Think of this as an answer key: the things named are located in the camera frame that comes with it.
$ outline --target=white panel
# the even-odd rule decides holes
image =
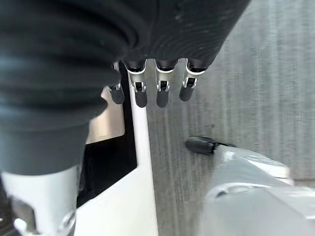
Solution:
[[[158,236],[147,111],[130,93],[138,167],[78,209],[75,236]]]

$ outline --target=black fingertip pad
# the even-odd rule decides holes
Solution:
[[[161,90],[157,92],[157,105],[161,108],[166,107],[168,103],[168,91]]]
[[[192,96],[192,92],[193,92],[193,88],[187,86],[185,87],[181,87],[181,90],[179,92],[179,98],[183,101],[183,102],[187,102],[191,99]]]
[[[138,107],[145,107],[148,103],[148,98],[147,98],[147,92],[135,92],[135,98],[136,98],[136,104],[138,105]]]
[[[115,102],[116,104],[123,104],[125,100],[125,95],[122,87],[120,87],[119,90],[116,89],[111,90],[110,95],[112,97],[113,102]]]

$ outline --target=brushed metal surface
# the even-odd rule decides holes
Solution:
[[[103,89],[101,97],[107,101],[108,107],[90,122],[87,144],[116,138],[125,133],[123,106],[112,101],[107,88]]]
[[[213,162],[189,153],[205,135],[288,165],[299,185],[315,179],[315,1],[253,0],[189,102],[174,71],[165,109],[147,64],[148,123],[159,236],[194,236]]]

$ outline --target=black fabric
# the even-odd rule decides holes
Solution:
[[[208,66],[249,0],[0,0],[0,169],[59,172],[81,162],[87,126],[119,82],[113,62]],[[146,95],[136,94],[144,107]]]

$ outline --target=metal bracket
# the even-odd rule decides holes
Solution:
[[[170,82],[173,79],[173,71],[172,70],[160,70],[157,66],[156,66],[156,83],[157,83],[157,90],[159,92],[161,92],[161,82],[165,81],[166,82],[166,88],[165,91],[168,92],[169,91],[169,87],[170,87]]]
[[[183,78],[183,87],[186,88],[188,83],[189,83],[189,79],[194,79],[193,84],[191,86],[191,88],[195,88],[197,85],[197,81],[200,75],[202,75],[203,73],[205,73],[204,71],[200,71],[200,72],[193,72],[191,70],[188,69],[188,60],[186,62],[186,70],[184,72],[184,78]]]
[[[131,81],[134,92],[138,92],[138,91],[145,92],[146,91],[146,84],[144,82],[144,72],[146,70],[146,62],[144,64],[144,69],[142,71],[135,72],[135,71],[131,71],[128,68],[126,68],[127,72],[128,72],[128,77]]]

